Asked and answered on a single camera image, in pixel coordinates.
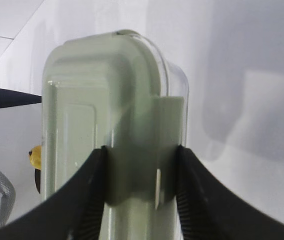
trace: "gray braided hose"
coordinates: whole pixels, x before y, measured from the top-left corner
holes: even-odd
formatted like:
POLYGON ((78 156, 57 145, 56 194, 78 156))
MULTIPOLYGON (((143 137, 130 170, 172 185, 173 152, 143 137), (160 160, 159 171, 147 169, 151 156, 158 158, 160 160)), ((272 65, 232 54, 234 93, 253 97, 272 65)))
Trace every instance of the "gray braided hose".
POLYGON ((2 172, 0 172, 0 193, 2 194, 0 205, 1 228, 7 223, 16 200, 16 191, 14 187, 2 172))

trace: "plastic container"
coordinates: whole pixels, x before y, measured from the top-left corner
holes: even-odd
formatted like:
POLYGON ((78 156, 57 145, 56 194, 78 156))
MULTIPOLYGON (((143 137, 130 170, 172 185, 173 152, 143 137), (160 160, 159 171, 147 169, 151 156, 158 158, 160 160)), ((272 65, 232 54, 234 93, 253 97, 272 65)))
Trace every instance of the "plastic container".
POLYGON ((131 30, 66 42, 43 74, 41 195, 108 147, 101 240, 180 239, 174 152, 185 144, 188 82, 131 30))

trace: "pale green plastic box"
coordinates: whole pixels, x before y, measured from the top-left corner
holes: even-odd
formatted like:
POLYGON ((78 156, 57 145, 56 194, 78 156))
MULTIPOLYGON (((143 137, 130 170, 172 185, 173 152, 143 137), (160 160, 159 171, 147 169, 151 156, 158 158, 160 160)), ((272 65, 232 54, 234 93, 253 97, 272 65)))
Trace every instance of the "pale green plastic box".
POLYGON ((106 145, 110 190, 99 239, 180 239, 174 152, 185 144, 189 91, 182 70, 145 37, 121 30, 54 49, 42 88, 42 199, 106 145))

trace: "yellow object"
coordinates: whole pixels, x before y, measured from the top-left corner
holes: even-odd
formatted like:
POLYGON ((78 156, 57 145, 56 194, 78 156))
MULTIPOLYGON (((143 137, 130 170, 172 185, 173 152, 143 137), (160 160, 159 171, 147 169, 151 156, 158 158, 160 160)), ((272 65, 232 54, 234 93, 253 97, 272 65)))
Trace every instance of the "yellow object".
POLYGON ((28 152, 31 165, 39 170, 41 170, 41 148, 42 147, 40 145, 35 146, 31 151, 28 152))

